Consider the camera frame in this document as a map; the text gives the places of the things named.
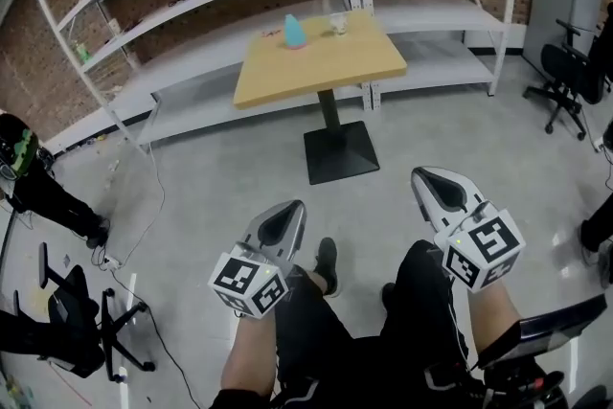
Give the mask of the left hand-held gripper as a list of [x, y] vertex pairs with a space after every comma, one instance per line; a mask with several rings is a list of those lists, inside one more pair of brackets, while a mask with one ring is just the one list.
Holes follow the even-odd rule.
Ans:
[[[285, 275], [301, 249], [307, 222], [302, 200], [279, 203], [254, 217], [243, 243], [221, 254], [208, 286], [235, 313], [263, 318], [289, 291]], [[261, 251], [264, 249], [269, 259]]]

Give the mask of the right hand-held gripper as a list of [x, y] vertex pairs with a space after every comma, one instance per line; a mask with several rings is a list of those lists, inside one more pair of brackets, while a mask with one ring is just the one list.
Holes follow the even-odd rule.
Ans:
[[[509, 274], [526, 241], [508, 210], [484, 201], [473, 181], [445, 168], [414, 168], [411, 187], [422, 217], [438, 232], [434, 242], [448, 275], [476, 293]], [[453, 213], [467, 214], [449, 224]]]

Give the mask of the teal plastic vase bottle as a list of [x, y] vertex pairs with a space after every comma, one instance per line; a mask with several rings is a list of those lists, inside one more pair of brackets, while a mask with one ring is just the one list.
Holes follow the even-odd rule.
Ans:
[[307, 44], [306, 34], [298, 19], [292, 14], [287, 14], [284, 18], [284, 43], [292, 50], [300, 49]]

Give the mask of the person's right forearm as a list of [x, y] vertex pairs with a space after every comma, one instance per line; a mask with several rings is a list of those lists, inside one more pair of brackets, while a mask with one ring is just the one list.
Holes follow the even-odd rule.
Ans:
[[473, 343], [478, 355], [521, 319], [502, 281], [467, 292]]

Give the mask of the person's left forearm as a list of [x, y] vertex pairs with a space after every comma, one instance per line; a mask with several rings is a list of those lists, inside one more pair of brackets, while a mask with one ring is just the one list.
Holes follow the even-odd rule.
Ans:
[[269, 311], [261, 319], [241, 317], [222, 371], [221, 389], [250, 391], [270, 398], [276, 363], [275, 311]]

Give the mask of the person's left black shoe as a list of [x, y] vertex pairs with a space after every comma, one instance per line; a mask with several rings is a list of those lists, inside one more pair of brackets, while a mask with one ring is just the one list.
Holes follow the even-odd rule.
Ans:
[[340, 291], [339, 279], [337, 275], [338, 249], [336, 243], [331, 238], [323, 238], [320, 241], [317, 254], [315, 256], [314, 272], [321, 276], [326, 282], [325, 296], [334, 297]]

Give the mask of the person's black shoe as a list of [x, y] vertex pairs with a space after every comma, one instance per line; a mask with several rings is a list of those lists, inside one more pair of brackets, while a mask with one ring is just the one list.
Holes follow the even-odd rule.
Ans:
[[380, 296], [386, 315], [390, 316], [397, 306], [396, 284], [386, 283], [381, 289]]
[[314, 272], [321, 276], [326, 282], [325, 296], [334, 297], [340, 291], [339, 279], [337, 275], [338, 249], [336, 243], [331, 238], [323, 238], [320, 241], [317, 254], [315, 256]]

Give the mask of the person's right black shoe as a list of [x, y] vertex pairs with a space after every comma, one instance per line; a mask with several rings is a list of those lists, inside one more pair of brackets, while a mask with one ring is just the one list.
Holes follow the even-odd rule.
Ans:
[[386, 283], [381, 289], [380, 296], [386, 315], [390, 316], [397, 306], [396, 284]]

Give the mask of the person's black clothing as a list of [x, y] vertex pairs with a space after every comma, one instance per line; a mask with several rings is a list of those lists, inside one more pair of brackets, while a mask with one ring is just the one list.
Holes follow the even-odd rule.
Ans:
[[483, 409], [484, 377], [468, 347], [434, 245], [415, 242], [392, 282], [397, 306], [378, 335], [355, 338], [329, 305], [326, 282], [294, 267], [274, 308], [276, 376], [270, 398], [222, 390], [211, 409]]

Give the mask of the white metal shelf unit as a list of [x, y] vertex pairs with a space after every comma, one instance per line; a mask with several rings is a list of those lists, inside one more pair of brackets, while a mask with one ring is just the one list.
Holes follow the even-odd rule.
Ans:
[[[119, 125], [132, 143], [241, 118], [233, 104], [251, 39], [300, 19], [358, 9], [361, 0], [37, 0], [95, 107], [46, 146], [65, 151]], [[121, 32], [108, 21], [115, 18]], [[84, 42], [82, 64], [72, 43]]]
[[405, 74], [370, 83], [370, 107], [384, 94], [483, 85], [494, 96], [509, 45], [514, 0], [493, 14], [482, 0], [361, 0], [407, 63]]

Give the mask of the black body-worn equipment pack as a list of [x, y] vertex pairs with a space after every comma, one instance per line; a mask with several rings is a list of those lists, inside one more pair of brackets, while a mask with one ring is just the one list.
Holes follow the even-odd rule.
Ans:
[[570, 307], [521, 319], [478, 356], [483, 409], [569, 409], [564, 373], [546, 373], [535, 358], [579, 337], [607, 309], [600, 294]]

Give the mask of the black mesh office chair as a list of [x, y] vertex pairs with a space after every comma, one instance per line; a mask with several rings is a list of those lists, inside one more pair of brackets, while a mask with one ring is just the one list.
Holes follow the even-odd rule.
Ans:
[[125, 377], [114, 372], [113, 352], [142, 372], [156, 370], [153, 362], [139, 361], [118, 339], [120, 330], [137, 313], [148, 310], [146, 303], [114, 319], [108, 308], [114, 289], [104, 290], [102, 300], [96, 302], [89, 296], [81, 266], [74, 266], [66, 277], [59, 276], [49, 265], [46, 243], [39, 245], [38, 259], [39, 287], [49, 282], [57, 286], [48, 300], [49, 321], [38, 322], [27, 315], [20, 308], [19, 293], [14, 292], [14, 312], [0, 310], [0, 352], [35, 355], [80, 378], [105, 368], [108, 379], [115, 383], [124, 382]]

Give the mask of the wooden table with black pedestal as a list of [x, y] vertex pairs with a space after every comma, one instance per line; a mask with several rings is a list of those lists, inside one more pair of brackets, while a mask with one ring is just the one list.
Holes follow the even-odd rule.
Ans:
[[324, 16], [302, 22], [300, 48], [283, 34], [261, 35], [250, 44], [238, 77], [234, 106], [239, 110], [314, 94], [325, 125], [305, 133], [310, 184], [324, 184], [379, 170], [364, 122], [341, 123], [334, 91], [403, 76], [407, 63], [375, 19], [364, 10], [345, 14], [348, 27], [335, 34]]

